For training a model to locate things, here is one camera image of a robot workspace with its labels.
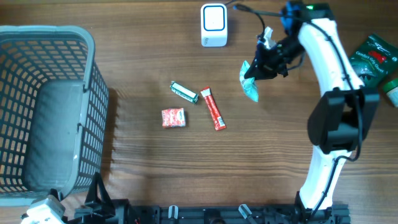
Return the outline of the mint toilet wipes pack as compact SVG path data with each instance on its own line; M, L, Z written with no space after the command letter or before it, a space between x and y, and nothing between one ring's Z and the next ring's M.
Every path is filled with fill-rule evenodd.
M244 94L252 101L258 102L259 101L259 94L256 85L256 81L254 78L245 78L244 75L249 70L250 64L247 60L245 60L241 66L239 72L239 81L241 87L243 89Z

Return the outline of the red snack stick packet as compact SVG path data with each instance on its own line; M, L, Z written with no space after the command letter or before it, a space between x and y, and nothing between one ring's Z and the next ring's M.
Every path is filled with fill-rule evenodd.
M210 111L213 124L215 126L216 131L220 131L222 129L226 128L226 125L222 119L221 113L215 103L215 100L213 98L213 95L211 94L211 89L209 86L206 86L202 91L200 92L202 97L205 100L205 103Z

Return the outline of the green white gum box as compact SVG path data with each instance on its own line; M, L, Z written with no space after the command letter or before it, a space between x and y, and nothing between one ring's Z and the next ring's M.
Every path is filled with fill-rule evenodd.
M193 104L198 101L198 94L175 81L171 81L170 90Z

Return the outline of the green grip gloves package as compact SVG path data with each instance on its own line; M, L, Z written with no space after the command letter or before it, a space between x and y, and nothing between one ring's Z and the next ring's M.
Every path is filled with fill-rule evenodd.
M366 86L377 87L397 70L397 47L371 34L349 57L349 62Z

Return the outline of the red white tissue pack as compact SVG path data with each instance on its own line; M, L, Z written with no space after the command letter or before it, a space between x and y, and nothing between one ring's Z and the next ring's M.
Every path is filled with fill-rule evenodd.
M175 128L185 127L185 111L183 108L169 108L161 111L162 114L162 127Z

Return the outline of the green lid jar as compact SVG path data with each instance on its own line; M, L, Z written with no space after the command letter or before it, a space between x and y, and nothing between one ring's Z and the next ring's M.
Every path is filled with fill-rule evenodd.
M393 79L383 86L383 91L391 101L392 105L398 107L398 79Z

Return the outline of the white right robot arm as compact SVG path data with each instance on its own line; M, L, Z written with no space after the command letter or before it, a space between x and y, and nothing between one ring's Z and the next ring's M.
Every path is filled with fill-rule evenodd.
M307 179L298 193L305 220L330 213L332 195L346 161L358 160L379 104L379 94L365 87L353 70L326 3L289 1L278 13L285 38L257 38L256 54L242 77L250 81L287 76L296 57L307 55L317 76L320 100L307 121L313 146Z

